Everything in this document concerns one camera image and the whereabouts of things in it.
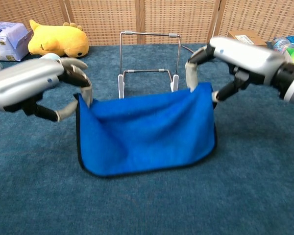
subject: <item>tissue box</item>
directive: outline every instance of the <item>tissue box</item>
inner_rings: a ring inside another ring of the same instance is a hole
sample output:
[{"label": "tissue box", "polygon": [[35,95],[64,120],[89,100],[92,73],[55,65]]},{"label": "tissue box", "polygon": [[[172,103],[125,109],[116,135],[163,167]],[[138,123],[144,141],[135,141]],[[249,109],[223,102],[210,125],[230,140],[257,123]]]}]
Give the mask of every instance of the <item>tissue box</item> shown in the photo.
[{"label": "tissue box", "polygon": [[32,33],[22,23],[0,22],[0,61],[21,61]]}]

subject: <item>robotic hand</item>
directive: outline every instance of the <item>robotic hand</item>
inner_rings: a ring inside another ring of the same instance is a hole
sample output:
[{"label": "robotic hand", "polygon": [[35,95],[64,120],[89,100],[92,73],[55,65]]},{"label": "robotic hand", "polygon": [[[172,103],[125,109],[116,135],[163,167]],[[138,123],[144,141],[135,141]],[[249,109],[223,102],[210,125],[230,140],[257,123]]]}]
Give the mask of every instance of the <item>robotic hand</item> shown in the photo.
[{"label": "robotic hand", "polygon": [[0,111],[23,110],[27,116],[35,115],[50,121],[61,121],[76,109],[77,100],[62,110],[54,111],[37,104],[43,92],[60,82],[81,88],[88,105],[92,101],[92,84],[83,69],[87,65],[75,58],[31,59],[0,70]]},{"label": "robotic hand", "polygon": [[229,66],[234,81],[213,92],[215,103],[224,101],[249,84],[272,86],[280,98],[294,104],[294,63],[269,48],[253,46],[226,37],[213,37],[207,46],[195,51],[185,64],[186,81],[191,91],[198,84],[196,68],[213,58]]}]

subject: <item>yellow plush toy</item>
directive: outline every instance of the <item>yellow plush toy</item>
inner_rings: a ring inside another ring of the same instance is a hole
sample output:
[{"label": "yellow plush toy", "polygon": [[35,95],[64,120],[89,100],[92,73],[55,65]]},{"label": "yellow plush toy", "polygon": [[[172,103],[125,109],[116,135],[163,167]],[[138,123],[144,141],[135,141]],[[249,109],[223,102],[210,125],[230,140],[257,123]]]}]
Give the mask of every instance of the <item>yellow plush toy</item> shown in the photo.
[{"label": "yellow plush toy", "polygon": [[31,54],[81,57],[88,53],[88,38],[81,26],[65,22],[62,26],[42,25],[30,20],[33,37],[28,43]]}]

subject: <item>metal stand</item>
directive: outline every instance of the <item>metal stand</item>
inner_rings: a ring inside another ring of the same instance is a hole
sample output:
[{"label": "metal stand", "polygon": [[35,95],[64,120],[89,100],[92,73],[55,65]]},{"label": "metal stand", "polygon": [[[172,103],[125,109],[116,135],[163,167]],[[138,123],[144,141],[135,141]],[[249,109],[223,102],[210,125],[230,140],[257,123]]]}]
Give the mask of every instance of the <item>metal stand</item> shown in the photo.
[{"label": "metal stand", "polygon": [[[177,52],[177,62],[176,62],[176,70],[175,74],[173,75],[173,78],[171,76],[171,73],[167,69],[157,69],[157,70],[125,70],[122,71],[122,35],[148,35],[148,36],[162,36],[162,37],[170,37],[170,38],[179,38],[178,41],[178,52]],[[170,78],[170,88],[172,92],[177,91],[178,89],[178,80],[179,76],[177,74],[178,70],[178,63],[180,59],[180,51],[181,51],[181,36],[177,33],[139,33],[139,32],[133,32],[133,31],[123,31],[120,33],[120,74],[118,76],[118,83],[119,83],[119,98],[124,98],[124,87],[125,87],[125,75],[127,73],[135,73],[135,72],[166,72],[169,75]]]}]

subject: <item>room divider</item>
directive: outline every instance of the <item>room divider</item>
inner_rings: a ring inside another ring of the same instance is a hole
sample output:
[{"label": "room divider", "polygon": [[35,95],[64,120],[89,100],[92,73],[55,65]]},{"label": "room divider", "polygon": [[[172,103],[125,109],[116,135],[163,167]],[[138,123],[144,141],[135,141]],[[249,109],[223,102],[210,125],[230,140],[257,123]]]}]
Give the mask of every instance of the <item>room divider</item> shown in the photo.
[{"label": "room divider", "polygon": [[[5,0],[0,21],[81,25],[90,45],[117,45],[120,32],[178,33],[183,43],[206,43],[230,30],[253,30],[265,40],[294,35],[294,0]],[[175,43],[137,35],[126,44]]]}]

